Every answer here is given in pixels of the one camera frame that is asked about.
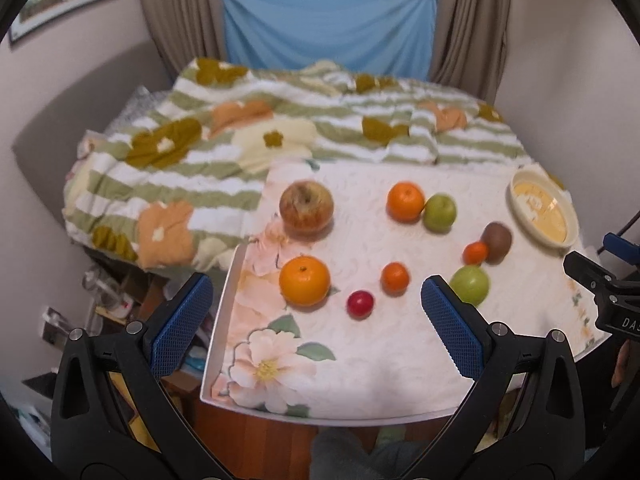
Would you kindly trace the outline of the right hand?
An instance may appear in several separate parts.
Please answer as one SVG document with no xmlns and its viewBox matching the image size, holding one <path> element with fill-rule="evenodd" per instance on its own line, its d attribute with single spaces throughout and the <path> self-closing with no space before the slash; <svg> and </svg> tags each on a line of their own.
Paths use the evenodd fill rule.
<svg viewBox="0 0 640 480">
<path fill-rule="evenodd" d="M 629 353 L 630 353 L 630 341 L 626 340 L 623 343 L 623 345 L 620 347 L 620 352 L 618 352 L 618 355 L 617 355 L 614 373 L 611 379 L 611 386 L 613 388 L 619 387 L 625 379 Z"/>
</svg>

